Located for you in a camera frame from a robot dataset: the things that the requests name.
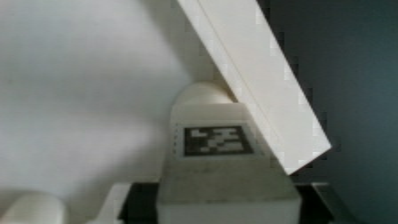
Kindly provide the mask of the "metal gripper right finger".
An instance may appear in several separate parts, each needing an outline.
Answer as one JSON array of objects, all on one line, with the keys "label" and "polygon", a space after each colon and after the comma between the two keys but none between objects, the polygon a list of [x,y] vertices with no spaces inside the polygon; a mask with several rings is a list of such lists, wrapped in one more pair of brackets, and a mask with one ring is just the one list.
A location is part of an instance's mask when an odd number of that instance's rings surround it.
[{"label": "metal gripper right finger", "polygon": [[363,224],[329,183],[297,183],[295,187],[302,196],[299,224]]}]

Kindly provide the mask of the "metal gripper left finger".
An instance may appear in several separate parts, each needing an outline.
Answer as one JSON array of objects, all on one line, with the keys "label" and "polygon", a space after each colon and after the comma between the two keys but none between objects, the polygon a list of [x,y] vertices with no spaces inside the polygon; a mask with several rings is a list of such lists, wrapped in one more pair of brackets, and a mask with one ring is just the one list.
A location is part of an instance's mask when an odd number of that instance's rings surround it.
[{"label": "metal gripper left finger", "polygon": [[87,224],[158,224],[156,193],[156,182],[117,183],[98,216]]}]

